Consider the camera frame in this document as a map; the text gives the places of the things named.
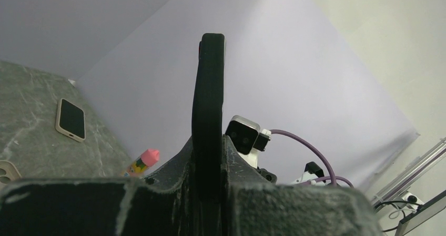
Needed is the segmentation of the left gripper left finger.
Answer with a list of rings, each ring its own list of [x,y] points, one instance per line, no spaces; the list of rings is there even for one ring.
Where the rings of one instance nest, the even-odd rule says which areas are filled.
[[[193,235],[192,142],[139,178],[25,178],[1,191],[1,235]]]

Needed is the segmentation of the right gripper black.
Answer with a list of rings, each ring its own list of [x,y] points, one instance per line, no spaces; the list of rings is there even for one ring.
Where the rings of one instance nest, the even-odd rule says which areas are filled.
[[[277,176],[271,172],[269,172],[268,170],[266,170],[265,168],[257,168],[256,171],[263,177],[265,178],[267,181],[276,184],[277,182]]]

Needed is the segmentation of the beige phone case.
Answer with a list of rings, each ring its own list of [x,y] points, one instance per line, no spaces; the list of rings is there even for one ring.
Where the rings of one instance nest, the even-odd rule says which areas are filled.
[[[13,163],[7,160],[1,160],[1,188],[21,177],[22,175]]]

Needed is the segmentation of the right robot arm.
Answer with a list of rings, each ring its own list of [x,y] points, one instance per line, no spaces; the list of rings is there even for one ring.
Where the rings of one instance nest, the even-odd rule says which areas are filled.
[[[259,173],[263,178],[265,178],[267,181],[276,184],[277,183],[277,176],[268,170],[264,168],[256,168],[256,172]],[[309,162],[305,165],[305,170],[303,174],[295,179],[294,181],[290,182],[290,185],[298,185],[298,184],[304,184],[304,185],[313,185],[313,186],[326,186],[327,181],[331,180],[330,176],[326,176],[324,174],[324,171],[320,166],[318,166],[315,162]]]

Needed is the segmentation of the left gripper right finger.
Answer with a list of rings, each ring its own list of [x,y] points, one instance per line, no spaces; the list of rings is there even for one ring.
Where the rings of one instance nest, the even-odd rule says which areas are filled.
[[[276,185],[222,137],[223,235],[381,235],[373,207],[356,189]]]

